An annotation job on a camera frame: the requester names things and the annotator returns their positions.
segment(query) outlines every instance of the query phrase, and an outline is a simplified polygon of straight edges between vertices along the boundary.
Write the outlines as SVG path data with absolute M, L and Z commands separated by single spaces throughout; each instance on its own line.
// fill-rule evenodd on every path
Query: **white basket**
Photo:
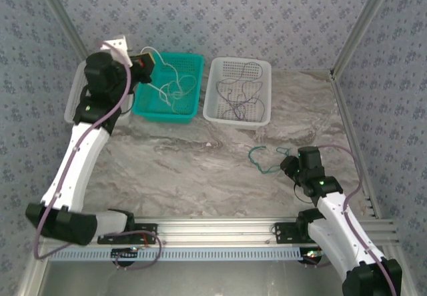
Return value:
M 67 106 L 65 107 L 64 112 L 64 120 L 67 123 L 74 123 L 73 118 L 75 115 L 75 109 L 80 103 L 80 94 L 83 88 L 87 85 L 87 79 L 84 73 L 86 66 L 86 61 L 82 61 L 77 67 L 77 71 L 74 75 L 73 85 L 71 86 L 71 90 L 69 92 Z M 128 109 L 132 106 L 134 95 L 128 95 L 121 104 L 121 112 L 128 111 Z M 117 119 L 116 126 L 127 125 L 130 122 L 131 111 L 128 111 L 124 115 L 120 115 Z
M 212 61 L 203 106 L 205 119 L 256 130 L 270 122 L 271 111 L 272 66 L 268 62 L 237 57 Z

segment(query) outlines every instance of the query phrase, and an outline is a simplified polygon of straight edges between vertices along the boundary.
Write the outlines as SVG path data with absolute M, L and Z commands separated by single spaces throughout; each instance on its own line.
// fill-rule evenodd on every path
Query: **blue wire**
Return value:
M 255 146 L 255 147 L 253 147 L 253 148 L 249 151 L 249 153 L 248 153 L 248 158 L 249 158 L 249 160 L 251 161 L 251 163 L 252 163 L 252 164 L 254 164 L 254 165 L 258 168 L 258 171 L 260 171 L 260 172 L 261 172 L 261 174 L 275 173 L 276 171 L 279 171 L 279 170 L 280 170 L 280 165 L 273 165 L 273 166 L 271 166 L 269 169 L 267 169 L 266 171 L 264 171 L 264 170 L 262 169 L 262 167 L 260 166 L 260 164 L 258 164 L 256 161 L 254 161 L 254 159 L 251 157 L 251 154 L 252 154 L 254 151 L 256 151 L 256 150 L 258 150 L 258 149 L 266 149 L 266 148 L 267 148 L 266 146 Z M 281 153 L 281 154 L 285 155 L 285 156 L 289 156 L 289 151 L 290 151 L 290 149 L 289 149 L 289 148 L 285 148 L 285 147 L 278 147 L 278 148 L 276 148 L 276 151 L 277 151 L 278 153 Z

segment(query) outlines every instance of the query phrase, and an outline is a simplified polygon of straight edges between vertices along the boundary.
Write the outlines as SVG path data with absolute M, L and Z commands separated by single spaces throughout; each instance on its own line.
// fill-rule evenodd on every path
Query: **white wire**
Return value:
M 176 80 L 175 80 L 175 81 L 170 81 L 169 83 L 167 83 L 167 84 L 165 84 L 165 85 L 161 86 L 160 88 L 158 88 L 158 87 L 154 86 L 154 85 L 153 85 L 153 84 L 151 84 L 151 83 L 150 83 L 150 84 L 148 84 L 150 87 L 152 87 L 152 88 L 154 88 L 155 90 L 159 91 L 159 98 L 160 98 L 162 101 L 164 101 L 165 103 L 167 103 L 169 106 L 173 107 L 173 106 L 172 106 L 172 104 L 169 102 L 169 97 L 168 97 L 168 95 L 169 95 L 169 96 L 171 96 L 171 97 L 173 97 L 173 98 L 174 98 L 174 99 L 176 99 L 176 100 L 181 99 L 182 97 L 184 97 L 185 95 L 187 95 L 190 91 L 192 91 L 192 90 L 194 89 L 194 87 L 197 85 L 197 79 L 196 79 L 194 76 L 191 76 L 191 75 L 185 75 L 185 76 L 183 76 L 183 77 L 181 77 L 181 78 L 179 79 L 178 71 L 176 70 L 176 68 L 175 68 L 174 66 L 172 66 L 171 64 L 166 63 L 166 62 L 164 61 L 163 57 L 162 57 L 162 56 L 160 55 L 160 53 L 157 51 L 157 49 L 155 49 L 155 48 L 153 48 L 153 47 L 151 47 L 151 46 L 146 46 L 146 47 L 144 47 L 143 49 L 141 49 L 141 51 L 140 51 L 139 53 L 140 53 L 140 54 L 142 54 L 146 49 L 151 49 L 152 51 L 155 51 L 155 52 L 157 53 L 157 55 L 159 56 L 159 58 L 160 58 L 161 62 L 163 63 L 163 65 L 165 65 L 165 66 L 169 66 L 169 67 L 171 67 L 171 68 L 173 69 L 173 71 L 175 71 L 175 75 L 176 75 Z M 186 91 L 185 93 L 182 91 L 182 88 L 181 88 L 181 80 L 182 80 L 184 77 L 193 77 L 193 78 L 194 78 L 194 80 L 195 80 L 195 84 L 194 84 L 194 86 L 193 86 L 189 91 Z M 173 93 L 170 93 L 170 92 L 169 92 L 169 88 L 170 88 L 170 85 L 171 85 L 173 82 L 176 82 L 176 85 L 178 86 L 179 91 L 175 91 L 175 92 L 173 92 Z M 165 87 L 167 87 L 167 93 L 165 93 L 165 92 L 163 91 L 163 88 L 165 88 Z

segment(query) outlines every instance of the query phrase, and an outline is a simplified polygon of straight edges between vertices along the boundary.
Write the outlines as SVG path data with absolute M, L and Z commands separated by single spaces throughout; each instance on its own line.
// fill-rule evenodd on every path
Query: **blue patterned wall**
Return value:
M 427 0 L 385 0 L 340 83 L 382 212 L 427 295 Z
M 0 295 L 14 295 L 34 230 L 28 202 L 50 185 L 77 56 L 44 0 L 0 0 Z
M 90 51 L 126 34 L 136 49 L 330 69 L 366 0 L 62 0 Z

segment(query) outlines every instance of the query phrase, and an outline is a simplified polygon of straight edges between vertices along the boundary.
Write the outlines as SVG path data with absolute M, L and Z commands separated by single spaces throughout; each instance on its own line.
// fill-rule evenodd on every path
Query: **marble surface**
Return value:
M 214 125 L 202 115 L 203 86 L 197 116 L 189 125 L 152 123 L 133 116 L 117 127 L 100 153 L 85 193 L 86 211 L 120 208 L 144 216 L 296 216 L 313 205 L 298 201 L 283 172 L 262 175 L 248 159 L 253 154 L 264 169 L 280 164 L 278 146 L 295 155 L 304 145 L 335 143 L 348 147 L 330 82 L 319 75 L 273 72 L 272 119 L 257 131 Z M 356 188 L 351 157 L 323 149 L 327 175 L 344 191 Z M 301 189 L 297 189 L 301 198 Z M 364 195 L 350 203 L 364 215 Z

